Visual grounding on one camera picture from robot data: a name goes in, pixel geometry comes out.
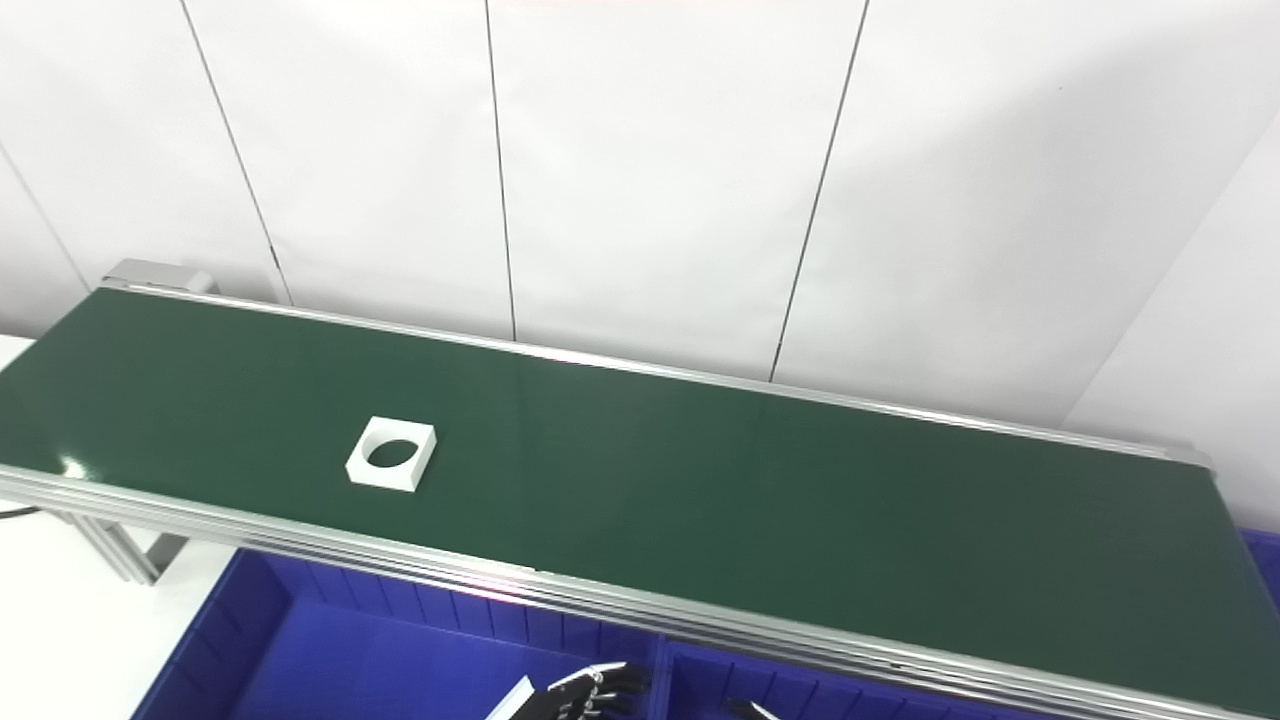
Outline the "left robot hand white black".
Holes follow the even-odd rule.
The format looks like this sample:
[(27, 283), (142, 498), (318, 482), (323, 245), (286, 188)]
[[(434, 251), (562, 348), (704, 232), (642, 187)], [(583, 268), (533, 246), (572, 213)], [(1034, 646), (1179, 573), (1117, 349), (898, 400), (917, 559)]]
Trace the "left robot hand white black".
[(538, 688), (522, 676), (486, 715), (489, 719), (628, 719), (652, 684), (649, 669), (628, 662), (595, 664)]

